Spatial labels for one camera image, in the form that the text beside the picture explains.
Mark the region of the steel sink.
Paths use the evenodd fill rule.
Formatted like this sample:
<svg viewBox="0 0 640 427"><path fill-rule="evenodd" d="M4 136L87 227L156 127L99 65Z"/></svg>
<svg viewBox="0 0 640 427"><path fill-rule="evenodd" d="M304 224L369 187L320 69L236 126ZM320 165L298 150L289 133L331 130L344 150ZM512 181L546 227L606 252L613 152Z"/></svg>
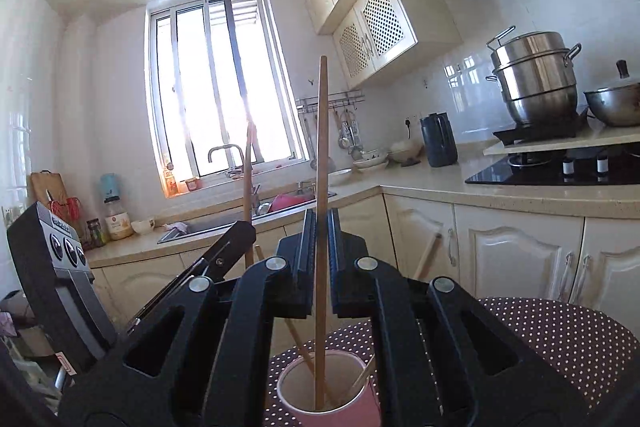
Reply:
<svg viewBox="0 0 640 427"><path fill-rule="evenodd" d="M314 193L311 191L279 194L273 198L262 200L257 209L252 211L250 220L255 223L265 216L275 215L276 213L291 208L302 207L311 202L314 202ZM167 231L158 243L166 244L178 241L178 239L186 239L187 237L221 230L225 227L230 227L230 225L234 225L236 221L245 221L242 207L224 210L214 213L213 215L198 217L188 221L169 223L169 225L167 225Z"/></svg>

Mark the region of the brown polka dot tablecloth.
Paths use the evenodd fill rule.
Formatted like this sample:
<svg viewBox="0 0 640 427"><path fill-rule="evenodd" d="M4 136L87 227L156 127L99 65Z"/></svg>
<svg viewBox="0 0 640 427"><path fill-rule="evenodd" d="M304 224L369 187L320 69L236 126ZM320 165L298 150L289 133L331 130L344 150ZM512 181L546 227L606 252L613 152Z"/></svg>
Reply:
<svg viewBox="0 0 640 427"><path fill-rule="evenodd" d="M480 303L523 343L564 376L585 398L590 409L613 389L630 361L639 354L639 340L608 315L588 308L538 298L494 297ZM483 369L497 373L515 362L515 353L499 345L495 335L480 327L480 320L463 317ZM374 355L369 320L329 333L326 347L356 355L369 362ZM269 363L268 399L263 426L301 426L277 395L283 369L298 359L297 348L279 352Z"/></svg>

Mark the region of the steel faucet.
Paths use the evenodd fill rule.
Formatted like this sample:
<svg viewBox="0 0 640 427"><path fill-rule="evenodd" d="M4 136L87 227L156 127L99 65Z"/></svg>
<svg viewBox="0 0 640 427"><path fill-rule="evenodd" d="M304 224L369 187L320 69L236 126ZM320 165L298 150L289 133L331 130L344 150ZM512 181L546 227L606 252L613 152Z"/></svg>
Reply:
<svg viewBox="0 0 640 427"><path fill-rule="evenodd" d="M235 170L240 170L242 174L242 181L243 181L244 152L242 151L242 148L236 144L222 144L222 145L214 146L207 153L207 161L209 162L209 164L213 162L213 156L215 153L218 153L218 152L224 153L224 155L226 155L227 157L228 174L235 172ZM234 161L234 157L233 157L233 152L236 152L240 155L241 165L239 166L236 165L236 162ZM258 207L260 205L260 196L259 196L260 184L255 183L253 180L253 165L252 165L252 183L253 183L253 197L252 197L253 216L256 216Z"/></svg>

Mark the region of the black induction cooker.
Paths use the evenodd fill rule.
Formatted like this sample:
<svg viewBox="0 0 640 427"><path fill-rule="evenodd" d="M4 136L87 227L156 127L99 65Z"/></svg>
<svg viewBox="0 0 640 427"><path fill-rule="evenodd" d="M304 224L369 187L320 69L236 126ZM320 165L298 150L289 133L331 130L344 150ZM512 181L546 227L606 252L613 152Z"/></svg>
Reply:
<svg viewBox="0 0 640 427"><path fill-rule="evenodd" d="M575 138L577 133L587 126L588 113L587 106L582 106L570 117L549 120L542 124L514 124L511 128L495 131L494 135L505 146Z"/></svg>

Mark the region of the pink cup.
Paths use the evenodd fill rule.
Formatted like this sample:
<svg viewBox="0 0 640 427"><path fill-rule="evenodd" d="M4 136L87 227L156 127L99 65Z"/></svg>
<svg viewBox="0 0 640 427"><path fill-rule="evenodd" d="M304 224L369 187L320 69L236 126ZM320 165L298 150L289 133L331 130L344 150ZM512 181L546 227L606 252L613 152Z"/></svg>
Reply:
<svg viewBox="0 0 640 427"><path fill-rule="evenodd" d="M326 350L322 407L316 403L316 379L303 358L290 363L277 380L276 392L285 410L306 427L378 427L382 425L372 383L357 379L366 368L357 355Z"/></svg>

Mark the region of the window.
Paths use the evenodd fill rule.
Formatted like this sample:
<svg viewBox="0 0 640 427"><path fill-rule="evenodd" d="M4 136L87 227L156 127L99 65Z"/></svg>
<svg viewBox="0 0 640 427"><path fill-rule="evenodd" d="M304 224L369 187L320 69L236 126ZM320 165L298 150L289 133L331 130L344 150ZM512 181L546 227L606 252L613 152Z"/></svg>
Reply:
<svg viewBox="0 0 640 427"><path fill-rule="evenodd" d="M266 0L195 0L149 15L148 105L157 169L166 197L226 178L227 157L208 151L255 134L252 165L270 172L308 150Z"/></svg>

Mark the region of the steel steamer pot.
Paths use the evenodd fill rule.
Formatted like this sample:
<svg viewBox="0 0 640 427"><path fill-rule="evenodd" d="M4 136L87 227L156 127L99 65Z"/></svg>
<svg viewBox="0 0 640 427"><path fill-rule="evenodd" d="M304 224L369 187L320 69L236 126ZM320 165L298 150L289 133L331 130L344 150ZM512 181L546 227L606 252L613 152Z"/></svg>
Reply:
<svg viewBox="0 0 640 427"><path fill-rule="evenodd" d="M577 108L574 58L580 43L570 48L556 31L514 36L513 26L486 43L494 69L488 81L500 84L506 109L515 124L548 124L570 119Z"/></svg>

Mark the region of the lower cream cabinets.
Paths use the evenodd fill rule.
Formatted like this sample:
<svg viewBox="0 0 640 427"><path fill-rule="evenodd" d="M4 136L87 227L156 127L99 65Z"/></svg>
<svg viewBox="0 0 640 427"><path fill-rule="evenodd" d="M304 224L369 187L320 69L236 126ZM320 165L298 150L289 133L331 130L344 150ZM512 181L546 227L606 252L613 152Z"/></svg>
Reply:
<svg viewBox="0 0 640 427"><path fill-rule="evenodd" d="M369 191L338 210L343 231L370 256L413 274L427 242L442 234L420 281L450 277L470 294L544 298L601 311L639 330L639 223L454 205L399 192ZM90 251L108 315L124 325L221 231L159 244L130 237Z"/></svg>

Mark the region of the wooden chopstick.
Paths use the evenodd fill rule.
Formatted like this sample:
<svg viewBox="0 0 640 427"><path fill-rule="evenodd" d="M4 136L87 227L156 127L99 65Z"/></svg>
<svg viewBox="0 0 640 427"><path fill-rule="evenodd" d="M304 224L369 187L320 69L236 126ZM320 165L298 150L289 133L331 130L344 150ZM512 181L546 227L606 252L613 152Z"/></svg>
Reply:
<svg viewBox="0 0 640 427"><path fill-rule="evenodd" d="M246 144L243 160L243 219L252 223L253 207L253 183L252 183L252 147L255 128L253 121L247 121Z"/></svg>
<svg viewBox="0 0 640 427"><path fill-rule="evenodd" d="M266 256L262 251L262 246L256 244L254 251L258 260L262 261L266 259ZM316 373L316 366L314 365L314 351L307 347L303 342L303 337L300 335L294 320L276 317L273 321L270 355L280 355L280 353L285 350L293 348L295 348L298 356L303 358L304 364L311 377L314 377L314 373ZM326 402L329 403L329 405L338 405L337 397L334 395L333 390L326 381L324 382L324 393L326 394Z"/></svg>
<svg viewBox="0 0 640 427"><path fill-rule="evenodd" d="M329 188L329 75L328 58L320 56L318 81L317 126L317 248L314 290L316 291L316 319L314 320L314 408L322 411L326 405L326 280L328 276L328 240L326 212Z"/></svg>
<svg viewBox="0 0 640 427"><path fill-rule="evenodd" d="M413 277L415 279L420 279L420 277L422 277L422 275L426 272L427 260L429 257L431 257L434 251L436 251L437 244L440 242L441 239L442 239L442 234L436 233L427 242L425 251L423 251L423 254L420 258L420 262L416 267L416 272L414 272L413 274ZM374 260L369 258L364 258L363 260L358 260L357 265L359 268L363 270L372 271L374 269ZM367 361L367 364L363 367L362 371L359 373L355 381L349 387L348 392L346 393L346 397L353 398L355 395L358 395L358 392L360 392L362 387L368 383L375 369L376 369L376 360L375 360L375 357L372 357L370 358L369 361Z"/></svg>

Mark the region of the clear jar blue lid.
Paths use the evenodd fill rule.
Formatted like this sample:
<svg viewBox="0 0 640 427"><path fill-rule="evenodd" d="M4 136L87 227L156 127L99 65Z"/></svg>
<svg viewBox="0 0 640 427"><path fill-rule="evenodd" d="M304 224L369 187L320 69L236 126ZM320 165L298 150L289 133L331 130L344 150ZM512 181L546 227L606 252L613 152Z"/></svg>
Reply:
<svg viewBox="0 0 640 427"><path fill-rule="evenodd" d="M114 173L107 173L101 176L100 189L105 209L105 223L111 239L119 241L119 239L126 239L134 234L128 212L122 205L119 186Z"/></svg>

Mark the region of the stack of white bowls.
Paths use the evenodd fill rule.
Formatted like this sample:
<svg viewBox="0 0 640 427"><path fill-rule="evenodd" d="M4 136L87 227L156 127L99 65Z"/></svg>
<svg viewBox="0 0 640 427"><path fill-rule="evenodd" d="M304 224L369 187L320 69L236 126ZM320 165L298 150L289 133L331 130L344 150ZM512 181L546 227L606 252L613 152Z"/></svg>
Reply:
<svg viewBox="0 0 640 427"><path fill-rule="evenodd" d="M360 159L355 159L352 165L358 170L370 169L384 165L388 161L386 150L367 150L361 153Z"/></svg>

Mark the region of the steel wok with lid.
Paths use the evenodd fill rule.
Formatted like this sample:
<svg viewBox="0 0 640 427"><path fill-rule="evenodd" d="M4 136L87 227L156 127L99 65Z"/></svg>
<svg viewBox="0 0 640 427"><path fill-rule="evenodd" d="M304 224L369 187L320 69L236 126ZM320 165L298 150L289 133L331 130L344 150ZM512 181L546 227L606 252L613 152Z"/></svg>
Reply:
<svg viewBox="0 0 640 427"><path fill-rule="evenodd" d="M634 127L639 124L639 78L629 74L627 62L616 62L618 78L607 86L584 95L594 117L608 127Z"/></svg>

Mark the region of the black gas stove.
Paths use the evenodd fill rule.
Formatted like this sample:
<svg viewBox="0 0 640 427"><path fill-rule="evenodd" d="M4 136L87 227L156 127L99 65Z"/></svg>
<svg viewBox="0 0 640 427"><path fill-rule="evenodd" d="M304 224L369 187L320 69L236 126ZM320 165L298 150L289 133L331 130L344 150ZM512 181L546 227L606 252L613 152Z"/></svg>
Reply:
<svg viewBox="0 0 640 427"><path fill-rule="evenodd" d="M511 154L465 180L485 185L638 185L639 143Z"/></svg>

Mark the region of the dark blue kettle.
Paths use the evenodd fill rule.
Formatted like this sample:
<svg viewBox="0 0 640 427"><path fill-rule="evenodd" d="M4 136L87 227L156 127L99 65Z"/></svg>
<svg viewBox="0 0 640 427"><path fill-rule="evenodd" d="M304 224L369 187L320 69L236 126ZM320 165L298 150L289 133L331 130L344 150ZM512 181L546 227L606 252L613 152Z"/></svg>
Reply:
<svg viewBox="0 0 640 427"><path fill-rule="evenodd" d="M446 113L431 113L420 119L428 165L433 168L454 165L458 161L454 132Z"/></svg>

